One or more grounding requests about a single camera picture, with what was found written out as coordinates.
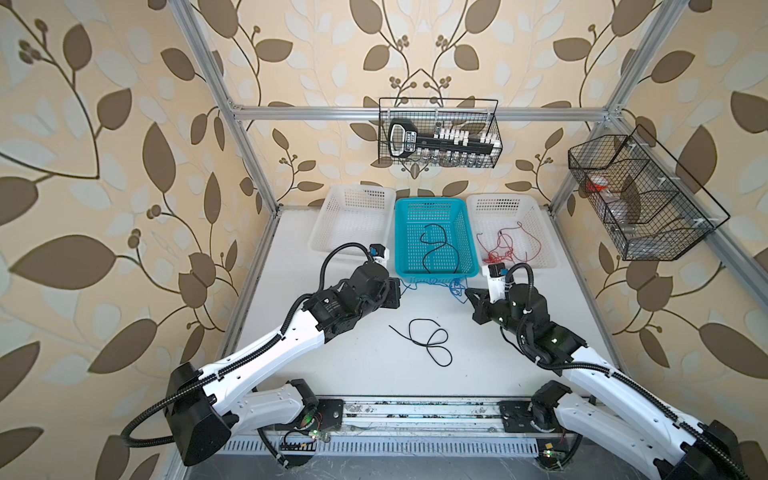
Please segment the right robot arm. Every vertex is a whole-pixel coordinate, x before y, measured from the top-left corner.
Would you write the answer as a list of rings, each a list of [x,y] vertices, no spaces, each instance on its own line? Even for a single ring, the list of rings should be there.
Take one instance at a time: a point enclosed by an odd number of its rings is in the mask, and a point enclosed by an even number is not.
[[[550,319],[546,299],[528,284],[469,288],[483,325],[537,367],[556,374],[531,398],[533,426],[575,432],[649,479],[745,479],[739,442],[719,421],[703,423],[671,406]]]

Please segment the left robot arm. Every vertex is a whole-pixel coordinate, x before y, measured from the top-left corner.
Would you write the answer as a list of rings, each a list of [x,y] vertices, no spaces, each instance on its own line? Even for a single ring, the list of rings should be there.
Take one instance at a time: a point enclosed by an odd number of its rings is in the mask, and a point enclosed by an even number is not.
[[[364,250],[365,261],[333,286],[300,295],[283,323],[239,351],[196,369],[185,362],[169,380],[164,399],[122,430],[131,449],[173,444],[186,466],[221,450],[233,434],[288,425],[313,414],[318,401],[307,383],[292,380],[273,390],[258,386],[285,365],[352,330],[365,316],[400,305],[382,244]]]

